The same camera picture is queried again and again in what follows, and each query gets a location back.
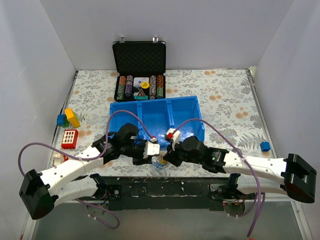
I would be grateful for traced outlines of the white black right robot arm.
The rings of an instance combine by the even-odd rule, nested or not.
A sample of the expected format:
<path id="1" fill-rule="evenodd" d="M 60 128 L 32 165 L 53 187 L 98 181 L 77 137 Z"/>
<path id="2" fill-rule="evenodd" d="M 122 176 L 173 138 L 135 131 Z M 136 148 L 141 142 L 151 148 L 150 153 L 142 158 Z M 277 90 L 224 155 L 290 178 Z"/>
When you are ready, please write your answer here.
<path id="1" fill-rule="evenodd" d="M 179 167 L 183 162 L 201 165 L 210 173 L 230 175 L 220 196 L 237 199 L 251 193 L 275 193 L 312 204 L 316 195 L 316 170 L 298 154 L 286 158 L 241 158 L 235 152 L 206 146 L 196 136 L 184 141 L 168 134 L 164 160 Z"/>

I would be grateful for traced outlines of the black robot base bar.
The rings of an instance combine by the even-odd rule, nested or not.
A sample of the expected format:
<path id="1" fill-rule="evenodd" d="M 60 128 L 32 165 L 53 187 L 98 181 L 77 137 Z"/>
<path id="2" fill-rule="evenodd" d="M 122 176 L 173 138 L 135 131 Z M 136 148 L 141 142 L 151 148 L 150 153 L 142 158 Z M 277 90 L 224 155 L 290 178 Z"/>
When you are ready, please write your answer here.
<path id="1" fill-rule="evenodd" d="M 116 177 L 99 179 L 104 187 L 86 200 L 106 202 L 110 211 L 207 209 L 223 211 L 213 192 L 226 186 L 226 177 Z"/>

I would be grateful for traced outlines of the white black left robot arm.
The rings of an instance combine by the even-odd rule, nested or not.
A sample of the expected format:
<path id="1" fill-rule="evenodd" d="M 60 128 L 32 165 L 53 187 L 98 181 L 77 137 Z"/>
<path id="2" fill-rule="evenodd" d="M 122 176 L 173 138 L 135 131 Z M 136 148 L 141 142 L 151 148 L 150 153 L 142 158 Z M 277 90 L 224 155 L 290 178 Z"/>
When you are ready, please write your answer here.
<path id="1" fill-rule="evenodd" d="M 99 174 L 87 175 L 121 155 L 131 157 L 136 166 L 151 164 L 152 157 L 160 153 L 156 137 L 150 140 L 138 137 L 138 128 L 127 123 L 117 132 L 109 132 L 92 143 L 76 159 L 37 172 L 28 171 L 19 190 L 29 215 L 38 220 L 54 207 L 78 198 L 116 201 L 122 198 L 122 186 L 107 183 Z"/>

